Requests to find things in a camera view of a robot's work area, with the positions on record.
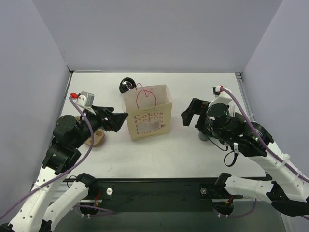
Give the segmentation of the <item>pink cream paper bag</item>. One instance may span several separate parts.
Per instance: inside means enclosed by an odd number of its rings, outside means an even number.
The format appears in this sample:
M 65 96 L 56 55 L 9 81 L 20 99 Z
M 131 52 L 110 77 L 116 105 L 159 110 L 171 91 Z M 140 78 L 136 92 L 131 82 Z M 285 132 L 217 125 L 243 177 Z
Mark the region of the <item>pink cream paper bag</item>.
M 132 141 L 170 133 L 172 99 L 167 85 L 136 87 L 122 94 Z

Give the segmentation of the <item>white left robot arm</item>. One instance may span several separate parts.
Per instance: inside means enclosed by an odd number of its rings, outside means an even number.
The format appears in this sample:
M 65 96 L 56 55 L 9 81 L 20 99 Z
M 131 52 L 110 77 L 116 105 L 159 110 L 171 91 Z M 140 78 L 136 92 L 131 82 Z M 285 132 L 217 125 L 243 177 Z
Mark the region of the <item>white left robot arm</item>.
M 83 198 L 98 193 L 98 180 L 86 173 L 77 176 L 72 186 L 55 202 L 52 198 L 68 174 L 81 164 L 79 147 L 94 138 L 98 129 L 118 132 L 128 113 L 116 113 L 112 107 L 93 106 L 80 117 L 64 115 L 56 122 L 52 144 L 46 152 L 32 190 L 19 203 L 23 206 L 2 232 L 51 232 L 59 221 Z

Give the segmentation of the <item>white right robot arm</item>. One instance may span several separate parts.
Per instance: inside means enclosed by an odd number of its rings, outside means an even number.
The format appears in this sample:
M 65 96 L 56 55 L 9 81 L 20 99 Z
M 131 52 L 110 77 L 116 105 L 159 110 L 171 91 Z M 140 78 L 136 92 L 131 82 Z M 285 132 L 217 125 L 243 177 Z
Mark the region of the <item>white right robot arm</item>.
M 255 180 L 221 173 L 209 190 L 210 196 L 255 198 L 271 204 L 282 214 L 307 216 L 309 179 L 290 162 L 288 154 L 281 152 L 262 125 L 247 122 L 240 113 L 231 115 L 231 101 L 222 97 L 211 102 L 192 98 L 188 108 L 181 114 L 182 124 L 189 126 L 193 116 L 198 115 L 195 128 L 199 133 L 231 149 L 234 157 L 229 167 L 235 165 L 237 157 L 242 154 L 257 163 L 270 179 Z

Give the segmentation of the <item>brown cardboard cup carrier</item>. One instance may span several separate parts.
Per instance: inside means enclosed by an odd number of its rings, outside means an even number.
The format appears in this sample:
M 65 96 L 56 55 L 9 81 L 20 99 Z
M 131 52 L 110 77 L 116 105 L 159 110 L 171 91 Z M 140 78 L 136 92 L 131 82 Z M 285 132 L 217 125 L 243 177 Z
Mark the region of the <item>brown cardboard cup carrier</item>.
M 89 131 L 89 127 L 87 125 L 87 123 L 84 121 L 84 119 L 81 116 L 76 116 L 75 117 L 77 123 L 80 125 L 80 135 L 81 138 L 77 139 L 77 142 L 75 142 L 74 146 L 76 148 L 80 148 L 82 146 L 81 141 L 85 138 L 86 135 L 88 135 L 88 139 L 84 140 L 84 145 L 90 147 L 91 143 L 92 143 L 92 139 L 91 139 L 91 135 L 90 135 L 90 131 Z M 94 132 L 94 142 L 93 142 L 93 146 L 92 147 L 97 147 L 100 146 L 103 143 L 105 137 L 105 132 L 103 131 L 103 129 L 99 128 Z

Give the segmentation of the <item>white plastic spoon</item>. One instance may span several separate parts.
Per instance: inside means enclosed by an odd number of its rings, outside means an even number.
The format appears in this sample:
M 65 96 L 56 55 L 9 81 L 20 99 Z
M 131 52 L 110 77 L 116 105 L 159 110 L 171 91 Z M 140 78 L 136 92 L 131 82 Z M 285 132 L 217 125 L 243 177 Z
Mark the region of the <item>white plastic spoon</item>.
M 251 115 L 248 117 L 248 119 L 249 119 L 250 121 L 255 121 L 253 114 L 251 114 Z

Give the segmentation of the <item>stack of black cup lids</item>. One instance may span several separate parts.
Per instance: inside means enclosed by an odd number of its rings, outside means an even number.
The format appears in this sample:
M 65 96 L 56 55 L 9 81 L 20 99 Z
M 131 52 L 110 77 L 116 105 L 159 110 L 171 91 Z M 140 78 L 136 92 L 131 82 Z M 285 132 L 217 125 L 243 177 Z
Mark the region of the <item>stack of black cup lids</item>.
M 121 94 L 123 94 L 127 91 L 134 89 L 135 87 L 136 87 L 136 82 L 132 78 L 126 77 L 120 82 L 119 91 Z

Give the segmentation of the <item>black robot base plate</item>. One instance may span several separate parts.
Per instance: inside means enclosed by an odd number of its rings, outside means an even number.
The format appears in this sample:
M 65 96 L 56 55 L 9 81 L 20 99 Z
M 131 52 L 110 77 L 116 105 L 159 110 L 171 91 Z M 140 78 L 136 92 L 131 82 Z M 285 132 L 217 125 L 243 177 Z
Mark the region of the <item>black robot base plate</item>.
M 83 214 L 124 212 L 211 212 L 215 201 L 230 199 L 216 178 L 99 179 L 79 203 Z

